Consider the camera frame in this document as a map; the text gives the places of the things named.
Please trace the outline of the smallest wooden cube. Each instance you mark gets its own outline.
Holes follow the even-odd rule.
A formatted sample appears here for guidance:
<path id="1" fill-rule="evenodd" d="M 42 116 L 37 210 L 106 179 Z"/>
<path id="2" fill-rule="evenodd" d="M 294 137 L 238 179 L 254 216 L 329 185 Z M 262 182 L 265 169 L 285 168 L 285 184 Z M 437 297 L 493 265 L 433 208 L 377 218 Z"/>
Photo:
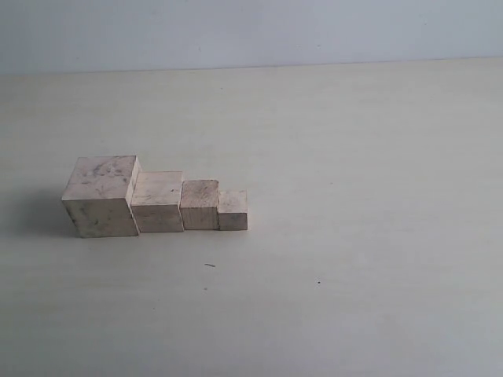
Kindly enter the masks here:
<path id="1" fill-rule="evenodd" d="M 218 226 L 221 231 L 248 229 L 248 197 L 245 190 L 219 193 Z"/>

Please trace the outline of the medium small wooden cube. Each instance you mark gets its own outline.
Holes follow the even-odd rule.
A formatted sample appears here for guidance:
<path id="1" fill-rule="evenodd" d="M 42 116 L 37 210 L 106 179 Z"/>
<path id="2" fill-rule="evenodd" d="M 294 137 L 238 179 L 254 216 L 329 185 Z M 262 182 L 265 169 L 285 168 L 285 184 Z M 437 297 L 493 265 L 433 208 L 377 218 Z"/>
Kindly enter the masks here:
<path id="1" fill-rule="evenodd" d="M 186 180 L 182 183 L 180 211 L 185 230 L 217 230 L 219 182 Z"/>

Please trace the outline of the second largest wooden cube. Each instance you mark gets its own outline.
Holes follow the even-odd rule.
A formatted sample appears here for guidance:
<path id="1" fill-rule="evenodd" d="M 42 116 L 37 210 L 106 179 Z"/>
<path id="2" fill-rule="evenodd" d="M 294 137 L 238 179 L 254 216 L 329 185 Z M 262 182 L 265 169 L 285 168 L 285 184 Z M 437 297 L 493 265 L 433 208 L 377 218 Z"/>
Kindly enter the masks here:
<path id="1" fill-rule="evenodd" d="M 131 209 L 140 232 L 183 232 L 181 171 L 141 172 Z"/>

